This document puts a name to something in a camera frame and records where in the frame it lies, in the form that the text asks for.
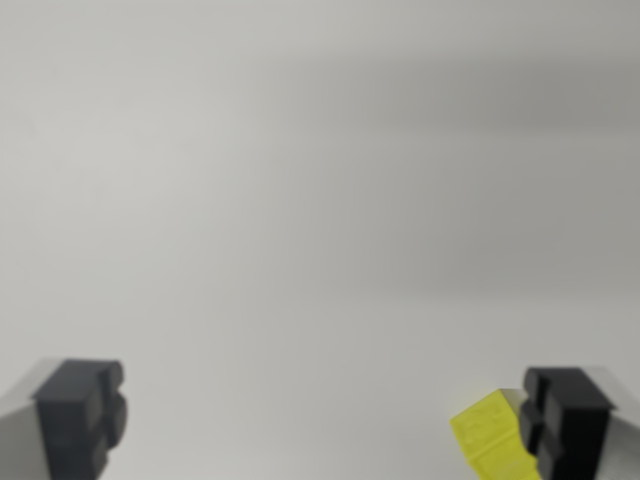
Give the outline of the black grey gripper left finger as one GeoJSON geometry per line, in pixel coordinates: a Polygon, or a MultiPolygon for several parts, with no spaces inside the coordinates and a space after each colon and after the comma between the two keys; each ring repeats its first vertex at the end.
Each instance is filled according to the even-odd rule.
{"type": "Polygon", "coordinates": [[[126,431],[118,360],[48,358],[1,394],[3,479],[98,479],[126,431]]]}

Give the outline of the black grey gripper right finger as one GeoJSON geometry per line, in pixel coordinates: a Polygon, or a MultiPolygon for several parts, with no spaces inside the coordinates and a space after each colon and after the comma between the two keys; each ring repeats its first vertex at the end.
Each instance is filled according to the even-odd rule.
{"type": "Polygon", "coordinates": [[[530,367],[518,414],[542,479],[639,477],[639,395],[604,367],[530,367]]]}

